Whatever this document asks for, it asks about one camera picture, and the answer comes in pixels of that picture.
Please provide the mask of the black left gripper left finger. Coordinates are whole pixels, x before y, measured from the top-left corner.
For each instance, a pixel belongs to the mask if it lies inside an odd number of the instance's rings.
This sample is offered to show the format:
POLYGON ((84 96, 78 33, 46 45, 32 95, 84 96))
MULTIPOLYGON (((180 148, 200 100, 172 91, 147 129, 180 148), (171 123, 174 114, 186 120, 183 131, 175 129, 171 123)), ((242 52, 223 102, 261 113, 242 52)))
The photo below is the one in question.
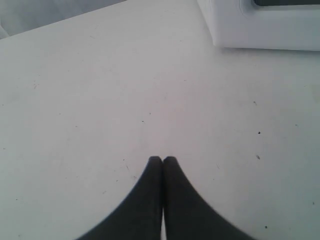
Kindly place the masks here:
POLYGON ((127 197, 80 240, 160 240, 163 217, 163 162, 152 156, 127 197))

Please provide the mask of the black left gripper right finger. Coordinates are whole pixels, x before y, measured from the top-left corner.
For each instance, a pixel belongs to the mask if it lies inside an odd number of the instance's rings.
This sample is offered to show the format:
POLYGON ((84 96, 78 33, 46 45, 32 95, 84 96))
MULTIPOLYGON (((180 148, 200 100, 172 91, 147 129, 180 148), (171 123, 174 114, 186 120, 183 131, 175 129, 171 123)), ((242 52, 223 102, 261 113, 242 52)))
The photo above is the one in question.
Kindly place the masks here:
POLYGON ((251 240, 194 189, 178 160, 163 160, 164 222, 168 240, 251 240))

